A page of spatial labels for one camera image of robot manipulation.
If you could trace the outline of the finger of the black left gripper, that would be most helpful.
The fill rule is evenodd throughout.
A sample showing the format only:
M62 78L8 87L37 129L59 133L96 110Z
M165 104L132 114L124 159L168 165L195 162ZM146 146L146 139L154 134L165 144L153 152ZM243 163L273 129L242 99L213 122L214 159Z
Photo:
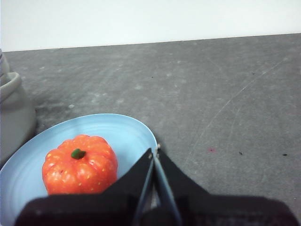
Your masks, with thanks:
M182 226L292 226L286 204L261 196L211 194L185 175L163 152L156 172L164 198Z
M131 226L147 199L153 170L148 149L109 188L100 194L60 194L28 202L16 226Z

